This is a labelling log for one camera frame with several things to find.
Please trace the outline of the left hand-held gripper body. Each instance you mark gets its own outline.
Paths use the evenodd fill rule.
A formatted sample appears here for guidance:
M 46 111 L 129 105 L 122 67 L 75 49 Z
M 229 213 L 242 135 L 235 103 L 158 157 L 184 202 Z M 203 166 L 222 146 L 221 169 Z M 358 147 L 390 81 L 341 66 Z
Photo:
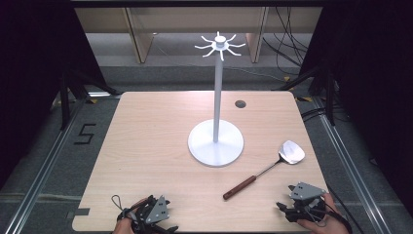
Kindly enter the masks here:
M 132 217 L 131 227 L 134 234 L 156 234 L 155 226 L 169 218 L 169 201 L 164 196 L 156 198 L 154 202 L 148 202 L 147 198 Z

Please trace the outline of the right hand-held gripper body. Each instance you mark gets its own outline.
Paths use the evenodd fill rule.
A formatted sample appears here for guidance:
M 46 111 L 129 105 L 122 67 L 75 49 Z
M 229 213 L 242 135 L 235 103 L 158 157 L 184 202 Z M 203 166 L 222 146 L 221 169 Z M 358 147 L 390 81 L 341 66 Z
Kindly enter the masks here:
M 289 197 L 294 201 L 291 212 L 285 214 L 290 222 L 306 219 L 311 222 L 320 222 L 324 218 L 325 202 L 322 195 L 325 191 L 305 182 L 295 185 Z

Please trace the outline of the metal spatula with wooden handle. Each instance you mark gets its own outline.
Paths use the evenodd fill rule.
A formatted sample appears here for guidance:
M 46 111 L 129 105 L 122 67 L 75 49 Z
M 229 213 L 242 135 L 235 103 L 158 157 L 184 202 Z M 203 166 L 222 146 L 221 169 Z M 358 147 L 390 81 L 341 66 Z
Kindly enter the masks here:
M 304 150 L 296 142 L 292 140 L 287 140 L 282 144 L 281 148 L 278 151 L 278 155 L 279 159 L 275 163 L 271 164 L 262 172 L 250 176 L 237 186 L 233 187 L 232 189 L 224 193 L 223 199 L 225 201 L 229 200 L 230 198 L 238 194 L 240 191 L 248 187 L 250 184 L 252 184 L 254 181 L 256 181 L 260 176 L 270 171 L 274 166 L 280 163 L 286 163 L 287 165 L 295 165 L 305 158 Z

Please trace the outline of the white hook stand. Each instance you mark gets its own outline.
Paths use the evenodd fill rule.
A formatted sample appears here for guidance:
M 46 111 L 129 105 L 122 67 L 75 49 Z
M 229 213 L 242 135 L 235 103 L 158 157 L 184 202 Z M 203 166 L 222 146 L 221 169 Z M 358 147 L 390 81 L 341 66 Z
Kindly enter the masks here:
M 209 49 L 204 58 L 215 55 L 213 118 L 196 125 L 188 136 L 187 144 L 192 156 L 209 167 L 219 168 L 230 165 L 244 150 L 244 137 L 240 129 L 221 118 L 224 53 L 229 52 L 239 57 L 240 54 L 233 52 L 231 48 L 244 46 L 244 44 L 231 44 L 235 38 L 236 34 L 227 39 L 217 31 L 213 40 L 202 37 L 207 45 L 197 46 L 200 50 Z

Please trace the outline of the person's left hand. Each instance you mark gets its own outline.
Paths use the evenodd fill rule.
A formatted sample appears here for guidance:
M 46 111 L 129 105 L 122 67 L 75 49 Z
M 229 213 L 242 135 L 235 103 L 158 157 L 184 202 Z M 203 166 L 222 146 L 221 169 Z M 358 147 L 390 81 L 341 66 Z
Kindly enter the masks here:
M 128 209 L 121 218 L 117 221 L 112 234 L 134 234 L 131 224 L 133 222 L 132 217 L 135 215 L 137 209 L 143 204 L 144 199 L 136 202 L 132 205 L 131 209 Z

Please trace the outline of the person's right hand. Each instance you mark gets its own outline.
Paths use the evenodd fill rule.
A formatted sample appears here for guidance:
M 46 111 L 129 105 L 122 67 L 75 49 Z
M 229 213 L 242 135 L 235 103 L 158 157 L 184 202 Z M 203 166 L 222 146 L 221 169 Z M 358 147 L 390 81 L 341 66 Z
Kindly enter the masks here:
M 334 211 L 337 212 L 338 215 L 341 215 L 337 211 L 333 198 L 329 193 L 323 194 L 322 197 L 326 204 L 327 212 Z M 310 230 L 310 234 L 350 234 L 342 222 L 327 214 L 323 219 L 323 224 L 316 224 L 306 219 L 298 219 L 296 222 L 302 227 Z

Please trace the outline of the black tape patch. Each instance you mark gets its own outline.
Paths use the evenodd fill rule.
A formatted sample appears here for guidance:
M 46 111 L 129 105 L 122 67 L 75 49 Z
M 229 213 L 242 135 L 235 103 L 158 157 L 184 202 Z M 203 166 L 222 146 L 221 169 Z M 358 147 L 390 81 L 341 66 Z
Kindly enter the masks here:
M 90 208 L 77 209 L 76 211 L 68 212 L 66 215 L 66 218 L 73 219 L 75 216 L 89 215 L 89 213 L 90 213 Z

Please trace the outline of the black metal stand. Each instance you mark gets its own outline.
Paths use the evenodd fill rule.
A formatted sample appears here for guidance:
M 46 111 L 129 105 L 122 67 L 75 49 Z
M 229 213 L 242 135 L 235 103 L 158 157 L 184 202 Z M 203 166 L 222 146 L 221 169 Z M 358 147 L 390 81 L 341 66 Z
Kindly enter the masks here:
M 277 88 L 277 91 L 288 91 L 311 77 L 313 77 L 313 82 L 310 85 L 309 93 L 312 96 L 318 96 L 322 90 L 325 90 L 326 97 L 324 109 L 326 111 L 327 120 L 332 126 L 334 126 L 334 78 L 333 72 L 326 65 L 319 65 L 309 69 L 308 71 L 300 74 L 296 79 L 287 82 L 280 88 Z
M 76 99 L 85 100 L 91 96 L 87 92 L 85 86 L 92 85 L 97 87 L 104 92 L 108 93 L 110 96 L 121 95 L 121 91 L 117 91 L 114 88 L 108 86 L 102 76 L 90 76 L 79 69 L 71 68 L 66 65 L 60 69 L 59 77 L 59 95 L 61 101 L 61 129 L 64 130 L 70 122 L 71 113 L 69 107 L 69 93 L 72 93 Z

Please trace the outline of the dark curtain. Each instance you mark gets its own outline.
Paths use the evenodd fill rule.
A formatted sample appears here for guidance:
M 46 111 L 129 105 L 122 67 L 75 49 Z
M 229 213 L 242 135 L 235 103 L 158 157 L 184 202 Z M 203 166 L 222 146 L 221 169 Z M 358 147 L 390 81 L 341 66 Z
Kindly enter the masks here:
M 79 73 L 105 83 L 70 0 L 0 0 L 0 189 Z
M 321 0 L 301 71 L 322 61 L 370 153 L 413 218 L 413 0 Z

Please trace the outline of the light wooden desk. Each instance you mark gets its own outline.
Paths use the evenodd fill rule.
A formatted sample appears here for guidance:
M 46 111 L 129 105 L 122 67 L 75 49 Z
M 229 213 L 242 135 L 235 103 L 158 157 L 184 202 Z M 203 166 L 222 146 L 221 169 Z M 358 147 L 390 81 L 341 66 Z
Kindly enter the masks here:
M 155 33 L 242 33 L 252 62 L 259 61 L 263 36 L 315 31 L 320 7 L 77 8 L 87 33 L 128 33 L 136 59 L 144 63 Z

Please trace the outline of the metal floor rail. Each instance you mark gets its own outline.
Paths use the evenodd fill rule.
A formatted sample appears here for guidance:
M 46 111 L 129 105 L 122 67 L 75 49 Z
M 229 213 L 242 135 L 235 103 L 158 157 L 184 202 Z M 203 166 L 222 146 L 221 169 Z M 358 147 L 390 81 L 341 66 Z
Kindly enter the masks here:
M 37 201 L 38 195 L 44 187 L 45 182 L 47 181 L 55 163 L 58 158 L 59 153 L 61 152 L 64 144 L 68 139 L 74 121 L 78 116 L 79 111 L 85 104 L 84 99 L 76 100 L 72 106 L 72 109 L 69 111 L 69 120 L 65 124 L 62 130 L 58 132 L 54 144 L 47 154 L 45 161 L 43 162 L 39 172 L 31 183 L 28 191 L 22 197 L 19 206 L 10 219 L 9 224 L 4 232 L 4 234 L 19 234 L 26 224 L 26 221 Z
M 320 116 L 320 120 L 338 154 L 366 215 L 376 231 L 376 234 L 392 234 L 391 228 L 385 221 L 383 213 L 373 198 L 372 193 L 368 190 L 364 179 L 361 177 L 361 174 L 336 127 L 330 123 L 327 116 Z

